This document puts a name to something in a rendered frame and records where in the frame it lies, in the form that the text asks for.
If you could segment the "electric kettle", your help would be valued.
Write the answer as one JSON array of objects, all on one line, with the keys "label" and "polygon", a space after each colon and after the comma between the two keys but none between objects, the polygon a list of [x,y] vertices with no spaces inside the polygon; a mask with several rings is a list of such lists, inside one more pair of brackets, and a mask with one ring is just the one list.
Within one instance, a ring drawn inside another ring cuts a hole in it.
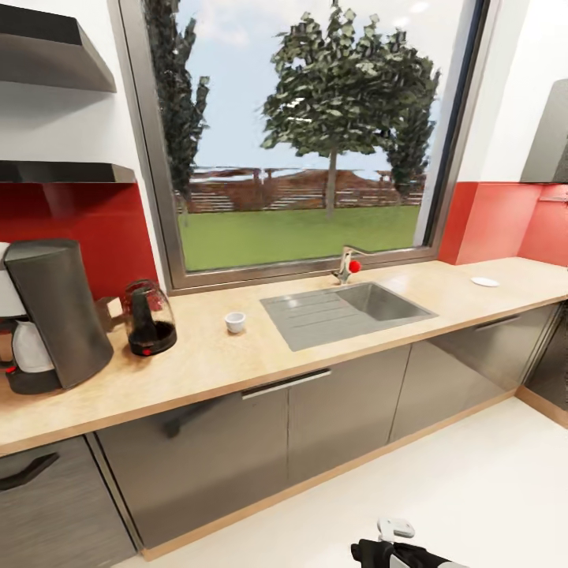
[{"label": "electric kettle", "polygon": [[170,303],[153,280],[137,280],[125,288],[122,313],[133,354],[154,356],[176,344],[178,334]]}]

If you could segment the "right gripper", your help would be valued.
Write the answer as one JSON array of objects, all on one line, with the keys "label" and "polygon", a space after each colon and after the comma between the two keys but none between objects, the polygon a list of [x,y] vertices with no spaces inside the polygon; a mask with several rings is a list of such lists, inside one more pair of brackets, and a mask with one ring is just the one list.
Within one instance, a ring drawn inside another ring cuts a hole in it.
[{"label": "right gripper", "polygon": [[376,542],[375,540],[361,539],[358,544],[351,544],[350,550],[354,561],[361,562],[361,568],[385,568],[383,556],[391,546],[394,545],[385,540]]}]

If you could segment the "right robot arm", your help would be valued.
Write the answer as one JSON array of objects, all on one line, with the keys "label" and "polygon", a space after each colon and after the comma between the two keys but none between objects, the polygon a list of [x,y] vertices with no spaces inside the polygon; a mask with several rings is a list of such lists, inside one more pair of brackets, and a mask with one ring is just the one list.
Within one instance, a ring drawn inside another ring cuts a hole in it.
[{"label": "right robot arm", "polygon": [[415,537],[416,530],[407,520],[380,515],[377,529],[378,542],[361,539],[350,546],[354,561],[360,561],[361,568],[469,568],[433,555],[425,547],[395,542],[396,536]]}]

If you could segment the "coffee cup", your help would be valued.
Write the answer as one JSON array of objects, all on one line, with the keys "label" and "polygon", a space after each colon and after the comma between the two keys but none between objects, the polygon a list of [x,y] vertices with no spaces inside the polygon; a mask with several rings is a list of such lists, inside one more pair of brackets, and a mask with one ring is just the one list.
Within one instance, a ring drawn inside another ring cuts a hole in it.
[{"label": "coffee cup", "polygon": [[225,316],[225,323],[230,332],[237,334],[244,328],[245,315],[240,312],[230,313]]}]

